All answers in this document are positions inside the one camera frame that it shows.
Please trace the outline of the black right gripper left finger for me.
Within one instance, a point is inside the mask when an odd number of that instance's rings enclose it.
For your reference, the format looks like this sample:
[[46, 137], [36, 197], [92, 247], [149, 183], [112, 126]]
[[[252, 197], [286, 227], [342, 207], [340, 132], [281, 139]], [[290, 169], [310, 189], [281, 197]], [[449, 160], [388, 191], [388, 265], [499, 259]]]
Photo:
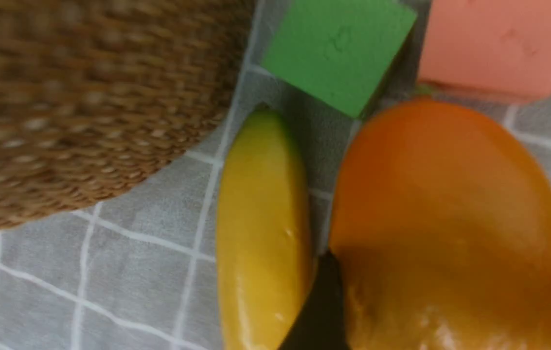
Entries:
[[339, 262], [327, 250], [318, 259], [307, 300], [280, 350], [348, 350]]

